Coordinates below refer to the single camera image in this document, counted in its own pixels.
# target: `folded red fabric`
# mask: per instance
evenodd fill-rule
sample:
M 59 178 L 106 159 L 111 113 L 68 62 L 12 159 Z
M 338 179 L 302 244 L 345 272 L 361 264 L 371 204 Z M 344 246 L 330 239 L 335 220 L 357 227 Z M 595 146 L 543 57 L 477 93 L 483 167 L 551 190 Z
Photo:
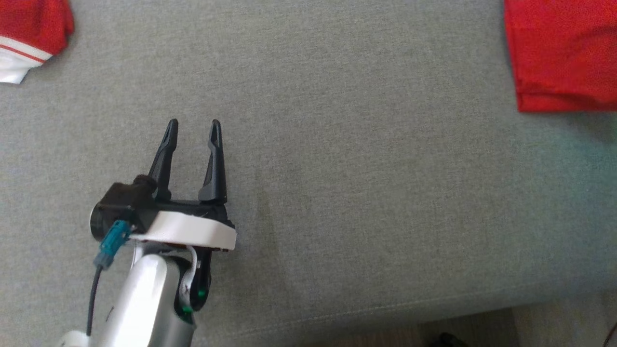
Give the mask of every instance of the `folded red fabric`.
M 68 0 L 0 0 L 0 82 L 20 83 L 66 48 L 73 30 Z
M 617 0 L 505 0 L 518 110 L 617 111 Z

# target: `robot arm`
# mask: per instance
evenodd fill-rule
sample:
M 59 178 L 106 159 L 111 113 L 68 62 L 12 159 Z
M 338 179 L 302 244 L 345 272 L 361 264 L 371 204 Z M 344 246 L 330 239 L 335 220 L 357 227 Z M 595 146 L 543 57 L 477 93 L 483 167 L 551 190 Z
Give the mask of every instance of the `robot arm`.
M 91 233 L 103 240 L 105 265 L 111 264 L 117 250 L 116 244 L 110 246 L 107 241 L 117 221 L 130 229 L 122 234 L 120 244 L 127 239 L 135 243 L 131 271 L 99 346 L 190 346 L 193 312 L 204 306 L 210 289 L 212 252 L 235 247 L 236 231 L 225 209 L 220 123 L 212 122 L 211 154 L 197 201 L 171 200 L 168 184 L 177 138 L 178 121 L 173 119 L 149 174 L 137 176 L 131 185 L 114 183 L 91 214 Z M 170 251 L 188 252 L 191 261 L 171 256 Z M 72 331 L 57 345 L 87 347 L 90 341 L 88 334 Z

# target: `gray upholstery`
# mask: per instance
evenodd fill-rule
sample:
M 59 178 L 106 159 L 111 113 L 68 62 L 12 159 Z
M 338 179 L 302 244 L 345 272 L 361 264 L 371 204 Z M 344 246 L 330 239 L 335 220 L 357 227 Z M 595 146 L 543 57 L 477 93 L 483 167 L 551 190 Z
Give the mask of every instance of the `gray upholstery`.
M 295 345 L 617 286 L 614 114 L 516 111 L 499 1 L 73 0 L 0 86 L 0 344 L 85 329 L 91 208 L 180 121 L 176 198 L 223 125 L 238 245 L 194 346 Z M 94 337 L 128 273 L 103 273 Z

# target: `teal connector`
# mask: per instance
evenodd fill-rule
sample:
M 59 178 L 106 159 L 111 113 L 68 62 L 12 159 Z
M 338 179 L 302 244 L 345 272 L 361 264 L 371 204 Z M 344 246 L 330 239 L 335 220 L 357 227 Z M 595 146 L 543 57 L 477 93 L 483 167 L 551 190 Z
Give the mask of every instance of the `teal connector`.
M 114 262 L 114 256 L 118 249 L 126 243 L 131 236 L 131 226 L 125 220 L 116 220 L 105 238 L 101 241 L 99 249 L 101 251 L 94 258 L 94 266 L 102 267 L 103 270 L 109 269 Z

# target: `red stripe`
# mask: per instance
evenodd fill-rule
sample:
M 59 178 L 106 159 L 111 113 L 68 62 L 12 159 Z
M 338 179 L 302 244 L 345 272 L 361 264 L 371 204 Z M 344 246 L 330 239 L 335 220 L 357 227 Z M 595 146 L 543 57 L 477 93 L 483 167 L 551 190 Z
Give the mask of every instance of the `red stripe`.
M 3 45 L 3 44 L 0 44 L 0 48 L 4 48 L 4 49 L 6 49 L 6 50 L 8 50 L 8 51 L 15 52 L 15 53 L 20 54 L 20 55 L 22 55 L 22 56 L 24 56 L 24 57 L 30 58 L 30 59 L 32 59 L 32 60 L 34 60 L 34 61 L 38 61 L 38 62 L 45 62 L 45 60 L 43 60 L 43 59 L 41 59 L 41 58 L 37 58 L 37 57 L 35 57 L 35 56 L 31 56 L 31 55 L 29 55 L 29 54 L 26 54 L 26 53 L 24 53 L 24 52 L 22 52 L 22 51 L 18 51 L 18 50 L 16 50 L 16 49 L 15 49 L 15 48 L 13 48 L 13 47 L 8 47 L 8 46 L 5 46 L 5 45 Z

